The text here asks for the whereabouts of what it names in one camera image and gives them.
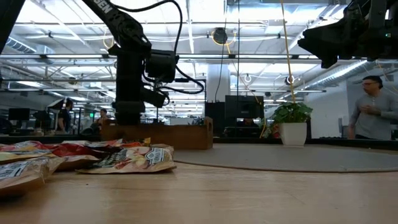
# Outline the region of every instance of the wooden box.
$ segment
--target wooden box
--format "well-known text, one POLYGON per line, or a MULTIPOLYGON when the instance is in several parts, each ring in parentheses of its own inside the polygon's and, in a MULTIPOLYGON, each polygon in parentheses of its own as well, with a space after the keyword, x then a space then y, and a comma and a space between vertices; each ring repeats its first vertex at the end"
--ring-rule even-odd
POLYGON ((140 124, 138 126, 104 125, 103 141, 124 138, 150 138, 152 144, 167 144, 174 149, 211 149, 213 147, 213 120, 205 118, 205 125, 140 124))

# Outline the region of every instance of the white pot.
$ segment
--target white pot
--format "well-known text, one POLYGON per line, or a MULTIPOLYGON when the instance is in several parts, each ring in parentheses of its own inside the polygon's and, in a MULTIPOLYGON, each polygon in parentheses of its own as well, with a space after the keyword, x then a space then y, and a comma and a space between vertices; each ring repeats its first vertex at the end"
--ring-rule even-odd
POLYGON ((285 146, 304 146, 307 138, 306 123, 282 123, 279 134, 285 146))

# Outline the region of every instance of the wooden table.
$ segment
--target wooden table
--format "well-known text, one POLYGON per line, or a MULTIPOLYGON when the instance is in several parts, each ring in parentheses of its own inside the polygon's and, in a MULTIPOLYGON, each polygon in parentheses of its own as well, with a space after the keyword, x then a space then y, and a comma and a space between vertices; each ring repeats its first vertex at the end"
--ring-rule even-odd
POLYGON ((398 173, 301 174, 179 164, 139 175, 59 173, 13 202, 4 224, 396 224, 398 173))

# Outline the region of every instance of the potted plant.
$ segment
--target potted plant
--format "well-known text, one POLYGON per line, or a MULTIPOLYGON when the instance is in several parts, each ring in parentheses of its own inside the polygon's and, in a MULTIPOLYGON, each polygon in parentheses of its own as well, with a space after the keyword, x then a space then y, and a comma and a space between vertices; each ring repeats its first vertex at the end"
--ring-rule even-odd
POLYGON ((304 103, 282 103, 271 116, 274 122, 269 129, 272 131, 278 126, 280 138, 285 146, 304 146, 307 138, 306 121, 311 112, 312 108, 304 103))

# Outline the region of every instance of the round rug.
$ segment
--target round rug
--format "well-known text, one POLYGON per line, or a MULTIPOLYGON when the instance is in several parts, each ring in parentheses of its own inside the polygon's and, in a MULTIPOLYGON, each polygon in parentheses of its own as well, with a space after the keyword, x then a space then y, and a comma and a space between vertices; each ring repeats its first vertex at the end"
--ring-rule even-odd
POLYGON ((179 150, 174 160, 187 164, 288 172, 398 171, 398 153, 351 147, 215 144, 208 150, 179 150))

